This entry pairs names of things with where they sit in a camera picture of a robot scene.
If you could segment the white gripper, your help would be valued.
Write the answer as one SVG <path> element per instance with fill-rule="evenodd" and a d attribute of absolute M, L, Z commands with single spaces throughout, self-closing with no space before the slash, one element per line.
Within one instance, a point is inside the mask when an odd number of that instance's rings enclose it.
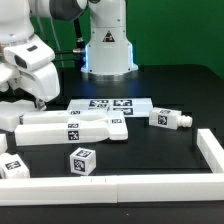
<path fill-rule="evenodd" d="M 30 93 L 36 99 L 38 110 L 45 110 L 45 102 L 60 93 L 57 70 L 52 63 L 54 51 L 37 35 L 24 42 L 5 45 L 4 62 L 0 64 L 0 84 L 8 83 Z"/>

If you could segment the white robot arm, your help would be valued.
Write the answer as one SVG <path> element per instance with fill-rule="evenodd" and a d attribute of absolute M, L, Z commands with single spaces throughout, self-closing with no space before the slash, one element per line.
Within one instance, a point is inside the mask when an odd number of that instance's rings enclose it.
<path fill-rule="evenodd" d="M 0 92 L 18 88 L 37 107 L 60 92 L 55 53 L 34 33 L 30 18 L 75 21 L 90 10 L 91 39 L 81 72 L 100 79 L 138 69 L 126 37 L 126 0 L 0 0 Z"/>

